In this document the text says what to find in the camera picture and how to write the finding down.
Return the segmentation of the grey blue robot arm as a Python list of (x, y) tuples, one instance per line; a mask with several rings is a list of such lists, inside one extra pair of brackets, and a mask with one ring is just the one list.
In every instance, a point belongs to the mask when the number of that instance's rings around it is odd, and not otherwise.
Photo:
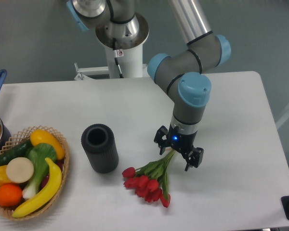
[(132, 0), (69, 0), (67, 7), (81, 30), (95, 29), (104, 46), (110, 78), (141, 77), (147, 72), (174, 102), (169, 128), (154, 138), (160, 151), (171, 147), (198, 167), (203, 149), (194, 147), (198, 124), (210, 98), (211, 82), (204, 75), (231, 55), (229, 41), (213, 34), (197, 0), (171, 0), (187, 49), (175, 57), (160, 53), (143, 64), (143, 44), (148, 38), (146, 19), (135, 11)]

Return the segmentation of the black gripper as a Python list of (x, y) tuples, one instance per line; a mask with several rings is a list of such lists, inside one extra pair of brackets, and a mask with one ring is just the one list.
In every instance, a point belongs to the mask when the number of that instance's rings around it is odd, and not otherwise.
[(171, 147), (177, 152), (182, 154), (182, 157), (186, 161), (185, 171), (189, 168), (198, 168), (202, 163), (204, 149), (194, 147), (194, 140), (197, 132), (192, 134), (183, 134), (177, 128), (169, 127), (169, 130), (165, 126), (161, 126), (154, 137), (154, 142), (158, 145), (160, 151), (159, 154), (163, 155), (167, 147)]

